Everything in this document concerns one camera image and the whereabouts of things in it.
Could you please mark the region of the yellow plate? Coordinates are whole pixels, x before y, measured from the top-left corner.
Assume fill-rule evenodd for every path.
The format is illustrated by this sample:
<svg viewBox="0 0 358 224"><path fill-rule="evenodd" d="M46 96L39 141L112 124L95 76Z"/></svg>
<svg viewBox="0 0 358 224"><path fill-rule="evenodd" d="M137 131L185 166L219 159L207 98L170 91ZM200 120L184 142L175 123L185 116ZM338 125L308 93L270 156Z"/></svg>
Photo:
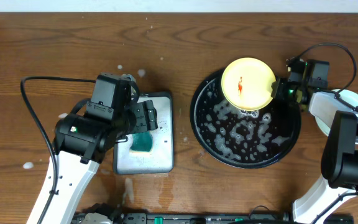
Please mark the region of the yellow plate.
<svg viewBox="0 0 358 224"><path fill-rule="evenodd" d="M231 62L223 71L221 89L236 108L252 111L266 107L272 100L272 69L263 61L246 57Z"/></svg>

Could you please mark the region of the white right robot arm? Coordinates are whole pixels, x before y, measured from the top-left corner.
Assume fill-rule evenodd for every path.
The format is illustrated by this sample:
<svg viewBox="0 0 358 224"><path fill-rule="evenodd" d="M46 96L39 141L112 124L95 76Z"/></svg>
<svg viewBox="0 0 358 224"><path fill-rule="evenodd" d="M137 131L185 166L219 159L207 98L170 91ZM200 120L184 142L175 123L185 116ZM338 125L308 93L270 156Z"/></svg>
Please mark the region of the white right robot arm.
<svg viewBox="0 0 358 224"><path fill-rule="evenodd" d="M339 92L289 83L272 83L272 97L305 104L313 116L329 126L321 158L321 176L292 205L294 223L323 223L347 200L358 196L358 107Z"/></svg>

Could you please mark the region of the light green plate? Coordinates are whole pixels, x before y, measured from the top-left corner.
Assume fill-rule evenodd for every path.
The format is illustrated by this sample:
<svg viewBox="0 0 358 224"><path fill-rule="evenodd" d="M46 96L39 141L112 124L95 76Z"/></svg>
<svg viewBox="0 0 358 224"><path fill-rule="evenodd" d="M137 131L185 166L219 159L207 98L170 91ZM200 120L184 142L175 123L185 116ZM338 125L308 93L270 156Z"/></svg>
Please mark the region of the light green plate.
<svg viewBox="0 0 358 224"><path fill-rule="evenodd" d="M350 103L352 106L358 106L358 94L350 91L350 90L343 90L341 92L341 98ZM319 129L326 135L328 136L330 128L323 122L321 121L319 118L314 117L316 124L318 125Z"/></svg>

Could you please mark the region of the green yellow sponge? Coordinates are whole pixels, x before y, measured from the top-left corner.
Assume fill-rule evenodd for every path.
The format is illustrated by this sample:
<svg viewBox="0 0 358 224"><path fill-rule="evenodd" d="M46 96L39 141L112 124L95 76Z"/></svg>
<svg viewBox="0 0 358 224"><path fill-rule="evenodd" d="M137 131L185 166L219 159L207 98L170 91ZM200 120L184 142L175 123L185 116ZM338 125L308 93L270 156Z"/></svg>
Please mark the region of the green yellow sponge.
<svg viewBox="0 0 358 224"><path fill-rule="evenodd" d="M153 139L149 132L137 133L132 135L131 151L134 152L151 152Z"/></svg>

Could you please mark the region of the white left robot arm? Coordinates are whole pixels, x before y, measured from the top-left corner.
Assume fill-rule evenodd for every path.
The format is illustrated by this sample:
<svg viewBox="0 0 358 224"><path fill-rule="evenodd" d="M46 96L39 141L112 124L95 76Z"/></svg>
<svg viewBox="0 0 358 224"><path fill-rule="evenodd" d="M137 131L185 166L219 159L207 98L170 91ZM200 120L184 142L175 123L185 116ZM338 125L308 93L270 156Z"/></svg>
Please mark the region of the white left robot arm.
<svg viewBox="0 0 358 224"><path fill-rule="evenodd" d="M157 111L150 100L125 110L129 124L122 126L78 115L90 103L79 101L57 123L47 175L28 223L70 223L105 153L129 134L157 129Z"/></svg>

